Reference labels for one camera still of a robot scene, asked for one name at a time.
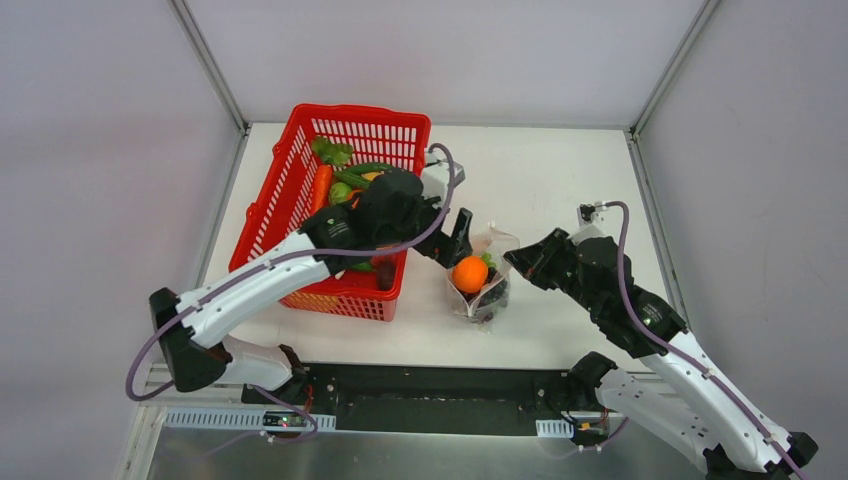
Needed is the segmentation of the green grape bunch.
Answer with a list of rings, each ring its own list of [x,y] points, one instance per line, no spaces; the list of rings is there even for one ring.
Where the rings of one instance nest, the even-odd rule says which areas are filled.
[[[484,251],[480,255],[481,260],[486,264],[487,268],[490,270],[497,271],[499,269],[499,263],[497,258],[488,251]]]

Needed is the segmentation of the clear zip top bag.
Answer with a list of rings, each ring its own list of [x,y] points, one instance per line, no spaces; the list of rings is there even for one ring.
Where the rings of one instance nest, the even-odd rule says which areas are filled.
[[[508,307],[512,267],[504,254],[520,241],[489,222],[471,237],[471,246],[472,253],[446,273],[446,299],[454,315],[487,328]]]

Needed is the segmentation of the black grape bunch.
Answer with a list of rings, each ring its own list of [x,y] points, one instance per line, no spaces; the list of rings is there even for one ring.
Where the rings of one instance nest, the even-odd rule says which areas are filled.
[[[477,310],[486,308],[505,308],[509,301],[510,282],[506,276],[496,276],[487,284],[475,299]]]

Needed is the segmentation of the red plastic basket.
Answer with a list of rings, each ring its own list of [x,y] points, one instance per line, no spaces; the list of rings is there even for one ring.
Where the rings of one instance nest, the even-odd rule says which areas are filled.
[[[271,150],[272,162],[257,198],[246,211],[230,270],[276,246],[309,216],[320,164],[311,149],[315,137],[352,146],[354,165],[381,162],[419,174],[430,131],[430,119],[420,113],[363,105],[296,106]],[[392,256],[394,282],[388,290],[378,289],[373,272],[349,271],[279,302],[296,310],[389,322],[395,316],[406,258],[404,253]]]

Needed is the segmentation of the dark red grape bunch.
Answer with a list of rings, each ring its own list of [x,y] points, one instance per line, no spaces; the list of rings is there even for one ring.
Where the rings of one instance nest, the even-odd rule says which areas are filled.
[[[476,324],[486,324],[486,323],[492,321],[493,318],[495,317],[495,315],[496,315],[495,311],[478,310],[473,315],[472,321]]]

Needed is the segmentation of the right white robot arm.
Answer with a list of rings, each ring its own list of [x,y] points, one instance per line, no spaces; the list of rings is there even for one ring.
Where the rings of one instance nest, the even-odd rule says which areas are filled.
[[[650,393],[597,352],[571,370],[569,400],[615,410],[686,456],[708,479],[786,479],[818,453],[756,408],[717,367],[677,312],[634,284],[611,237],[575,241],[561,229],[506,252],[504,260],[542,290],[560,290],[589,312],[605,338],[639,360],[678,398]]]

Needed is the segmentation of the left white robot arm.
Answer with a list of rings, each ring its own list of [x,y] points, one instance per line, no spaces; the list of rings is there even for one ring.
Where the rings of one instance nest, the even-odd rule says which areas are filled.
[[[380,175],[343,203],[322,208],[299,229],[219,281],[182,294],[168,288],[150,297],[156,341],[171,386],[193,392],[223,380],[251,384],[281,404],[297,402],[305,378],[293,350],[263,347],[232,336],[246,319],[304,287],[378,256],[413,248],[449,269],[471,253],[472,213],[462,208],[451,234],[442,230],[453,183],[441,195],[425,192],[406,170]]]

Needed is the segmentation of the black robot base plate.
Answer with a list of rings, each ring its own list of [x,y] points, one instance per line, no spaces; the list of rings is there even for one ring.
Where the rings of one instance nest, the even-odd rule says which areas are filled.
[[[286,385],[244,404],[304,406],[340,431],[492,436],[545,433],[594,443],[615,425],[587,388],[560,370],[309,363]]]

